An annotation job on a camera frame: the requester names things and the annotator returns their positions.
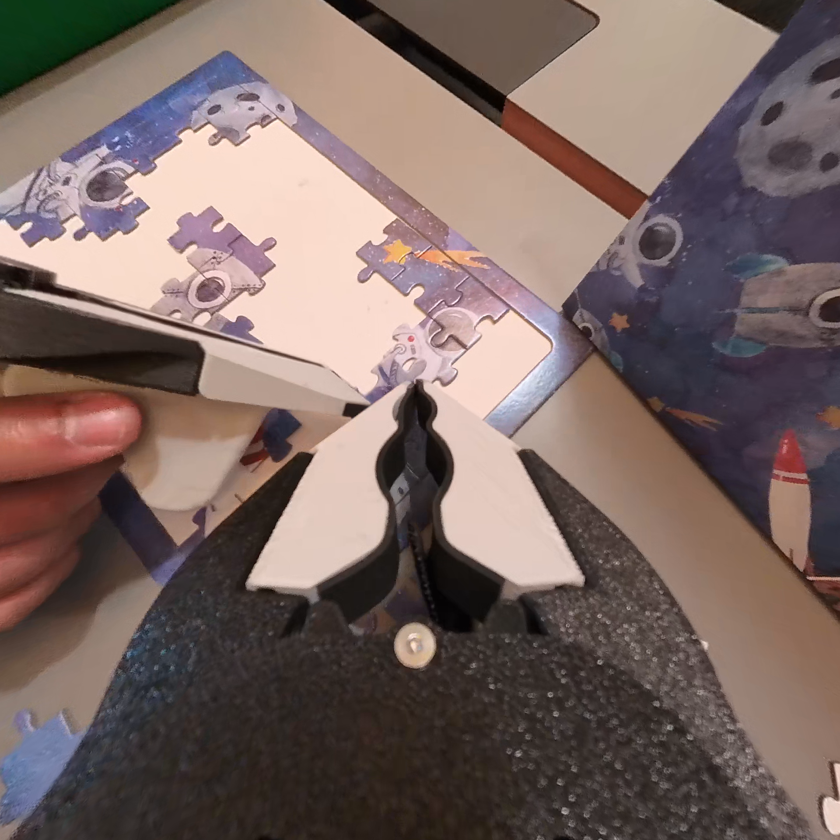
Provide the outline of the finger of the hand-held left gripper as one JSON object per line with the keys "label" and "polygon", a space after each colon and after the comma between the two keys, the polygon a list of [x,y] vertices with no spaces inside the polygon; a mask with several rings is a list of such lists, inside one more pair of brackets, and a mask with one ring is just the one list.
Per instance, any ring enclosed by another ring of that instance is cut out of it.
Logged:
{"label": "finger of the hand-held left gripper", "polygon": [[200,338],[234,338],[90,292],[62,286],[55,273],[2,259],[2,308],[14,336],[2,360],[55,370],[94,364],[183,364],[201,370]]}
{"label": "finger of the hand-held left gripper", "polygon": [[236,338],[200,338],[209,400],[354,417],[370,402],[329,367]]}

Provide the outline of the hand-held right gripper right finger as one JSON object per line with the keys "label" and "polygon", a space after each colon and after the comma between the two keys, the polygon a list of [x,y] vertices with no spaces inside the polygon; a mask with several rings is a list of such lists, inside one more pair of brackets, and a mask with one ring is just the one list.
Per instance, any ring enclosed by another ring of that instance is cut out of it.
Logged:
{"label": "hand-held right gripper right finger", "polygon": [[522,459],[526,452],[449,397],[416,386],[437,485],[428,551],[436,594],[476,621],[499,601],[582,587],[584,573]]}

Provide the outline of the grey porthole half puzzle piece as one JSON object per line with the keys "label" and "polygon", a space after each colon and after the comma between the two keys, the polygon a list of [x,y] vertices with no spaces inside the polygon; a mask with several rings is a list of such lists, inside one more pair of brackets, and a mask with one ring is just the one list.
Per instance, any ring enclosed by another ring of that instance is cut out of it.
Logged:
{"label": "grey porthole half puzzle piece", "polygon": [[265,285],[251,268],[228,255],[220,262],[205,264],[183,280],[165,282],[151,311],[195,322],[204,314],[213,316],[220,312],[241,295],[259,293]]}

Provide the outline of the blue starry puzzle piece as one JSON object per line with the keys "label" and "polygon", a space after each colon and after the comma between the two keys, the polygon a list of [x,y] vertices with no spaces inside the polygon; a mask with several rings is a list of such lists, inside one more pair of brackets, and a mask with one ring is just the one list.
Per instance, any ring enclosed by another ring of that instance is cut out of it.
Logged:
{"label": "blue starry puzzle piece", "polygon": [[406,433],[404,453],[406,464],[392,485],[397,523],[424,530],[432,519],[438,483],[427,466],[427,433],[420,426]]}
{"label": "blue starry puzzle piece", "polygon": [[84,730],[75,727],[68,710],[38,722],[34,712],[14,715],[17,741],[2,753],[1,825],[11,826],[33,812],[77,750]]}

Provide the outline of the grey satellite puzzle piece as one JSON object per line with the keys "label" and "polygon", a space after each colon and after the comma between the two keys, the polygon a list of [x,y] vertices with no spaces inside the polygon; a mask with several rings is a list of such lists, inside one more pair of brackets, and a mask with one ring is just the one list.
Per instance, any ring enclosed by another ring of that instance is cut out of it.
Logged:
{"label": "grey satellite puzzle piece", "polygon": [[276,266],[268,257],[268,252],[276,245],[277,240],[273,237],[256,245],[240,235],[227,246],[229,257],[223,268],[229,274],[234,291],[253,296],[263,290],[265,275]]}

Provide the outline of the blue space puzzle frame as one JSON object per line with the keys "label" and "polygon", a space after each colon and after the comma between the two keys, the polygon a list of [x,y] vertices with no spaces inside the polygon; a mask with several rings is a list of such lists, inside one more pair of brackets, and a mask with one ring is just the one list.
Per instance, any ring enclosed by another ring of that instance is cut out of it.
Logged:
{"label": "blue space puzzle frame", "polygon": [[[210,94],[240,83],[268,83],[227,51],[172,85],[183,80],[205,82]],[[2,259],[53,272],[62,286],[151,312],[165,282],[229,256],[194,245],[181,254],[167,242],[179,216],[213,206],[254,244],[269,237],[277,241],[268,252],[276,266],[265,275],[264,289],[241,295],[219,313],[232,321],[247,317],[266,347],[324,364],[370,403],[377,401],[384,394],[376,400],[367,396],[376,384],[371,371],[393,346],[394,330],[427,315],[414,304],[420,287],[406,297],[377,274],[359,282],[363,261],[357,251],[381,242],[383,228],[395,219],[441,250],[479,250],[292,103],[295,125],[280,120],[255,125],[240,144],[210,145],[209,124],[182,131],[180,143],[155,160],[152,173],[128,179],[150,207],[129,233],[106,240],[89,234],[77,241],[73,235],[81,221],[73,218],[58,239],[30,247],[2,219]],[[481,282],[510,311],[498,322],[477,324],[480,340],[456,361],[458,374],[449,385],[426,383],[510,437],[587,350],[556,311],[489,260]],[[289,412],[301,423],[289,438],[290,453],[329,428],[326,414]],[[103,492],[102,504],[152,580],[164,585],[288,457],[256,469],[237,462],[216,496],[190,510],[149,507],[122,469]]]}

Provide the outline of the moon crater puzzle piece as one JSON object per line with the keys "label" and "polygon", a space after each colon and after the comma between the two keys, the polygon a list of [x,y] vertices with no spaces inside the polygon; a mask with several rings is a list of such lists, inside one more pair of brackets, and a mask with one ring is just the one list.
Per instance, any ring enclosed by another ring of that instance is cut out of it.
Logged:
{"label": "moon crater puzzle piece", "polygon": [[191,129],[209,124],[214,128],[208,143],[222,140],[241,144],[249,138],[249,129],[265,128],[280,120],[287,126],[298,121],[294,104],[284,93],[264,81],[240,83],[215,91],[202,100],[192,113]]}

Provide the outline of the person's left hand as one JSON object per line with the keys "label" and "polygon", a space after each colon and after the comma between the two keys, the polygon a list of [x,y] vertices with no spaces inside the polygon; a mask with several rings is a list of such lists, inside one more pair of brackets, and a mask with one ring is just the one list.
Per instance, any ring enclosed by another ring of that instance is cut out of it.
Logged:
{"label": "person's left hand", "polygon": [[2,632],[74,571],[100,513],[99,494],[141,427],[140,409],[118,393],[2,398]]}

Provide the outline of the red rocket puzzle piece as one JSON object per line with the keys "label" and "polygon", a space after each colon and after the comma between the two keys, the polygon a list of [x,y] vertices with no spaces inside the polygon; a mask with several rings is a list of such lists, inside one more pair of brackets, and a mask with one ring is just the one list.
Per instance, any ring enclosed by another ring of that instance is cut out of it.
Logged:
{"label": "red rocket puzzle piece", "polygon": [[292,444],[289,438],[301,427],[301,423],[285,409],[268,411],[250,444],[241,455],[239,464],[249,469],[270,461],[279,463],[289,456]]}

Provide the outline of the plain purple puzzle piece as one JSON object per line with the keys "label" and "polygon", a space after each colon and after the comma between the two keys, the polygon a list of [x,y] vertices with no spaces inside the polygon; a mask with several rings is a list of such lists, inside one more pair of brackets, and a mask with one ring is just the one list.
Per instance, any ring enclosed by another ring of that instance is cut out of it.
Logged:
{"label": "plain purple puzzle piece", "polygon": [[241,231],[224,221],[214,206],[200,213],[185,213],[176,220],[177,230],[167,238],[168,244],[183,254],[188,246],[233,253],[233,243],[242,236]]}

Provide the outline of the assembled astronaut puzzle pieces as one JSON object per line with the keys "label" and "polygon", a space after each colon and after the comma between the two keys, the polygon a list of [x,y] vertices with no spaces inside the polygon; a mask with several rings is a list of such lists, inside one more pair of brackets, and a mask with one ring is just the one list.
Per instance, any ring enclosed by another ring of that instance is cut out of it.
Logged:
{"label": "assembled astronaut puzzle pieces", "polygon": [[77,241],[134,230],[150,207],[128,179],[152,173],[210,92],[205,82],[188,80],[163,90],[2,191],[2,219],[30,247],[58,239],[73,218],[81,223],[73,234]]}

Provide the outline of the white astronaut puzzle piece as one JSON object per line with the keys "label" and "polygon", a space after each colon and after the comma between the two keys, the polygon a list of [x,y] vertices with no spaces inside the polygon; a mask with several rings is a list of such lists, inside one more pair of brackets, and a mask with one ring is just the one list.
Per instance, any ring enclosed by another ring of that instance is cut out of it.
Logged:
{"label": "white astronaut puzzle piece", "polygon": [[456,361],[480,340],[477,324],[498,322],[509,311],[505,304],[485,314],[442,307],[416,325],[399,325],[393,346],[371,371],[376,384],[368,398],[376,400],[400,384],[418,380],[449,385],[458,374]]}

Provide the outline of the joined comet star puzzle pieces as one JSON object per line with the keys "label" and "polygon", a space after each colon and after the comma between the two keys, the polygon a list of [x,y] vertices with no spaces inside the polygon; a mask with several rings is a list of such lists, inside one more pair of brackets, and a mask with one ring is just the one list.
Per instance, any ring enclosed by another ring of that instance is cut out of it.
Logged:
{"label": "joined comet star puzzle pieces", "polygon": [[363,261],[357,280],[374,274],[408,297],[420,287],[414,304],[435,317],[445,308],[463,308],[477,320],[498,321],[509,307],[481,281],[490,260],[475,249],[441,250],[402,220],[395,219],[382,231],[382,241],[367,242],[356,253]]}

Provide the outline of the green plastic bin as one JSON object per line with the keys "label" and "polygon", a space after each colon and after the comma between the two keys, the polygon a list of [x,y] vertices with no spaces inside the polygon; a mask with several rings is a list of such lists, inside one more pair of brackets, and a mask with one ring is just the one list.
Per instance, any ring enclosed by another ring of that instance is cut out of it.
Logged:
{"label": "green plastic bin", "polygon": [[116,49],[188,14],[201,2],[2,1],[1,95],[88,52]]}

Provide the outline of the space print puzzle box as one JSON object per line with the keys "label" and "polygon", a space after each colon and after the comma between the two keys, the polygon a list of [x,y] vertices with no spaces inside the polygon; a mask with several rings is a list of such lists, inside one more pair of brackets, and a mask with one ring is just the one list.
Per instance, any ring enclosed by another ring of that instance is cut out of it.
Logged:
{"label": "space print puzzle box", "polygon": [[838,127],[838,2],[803,2],[563,305],[835,615]]}

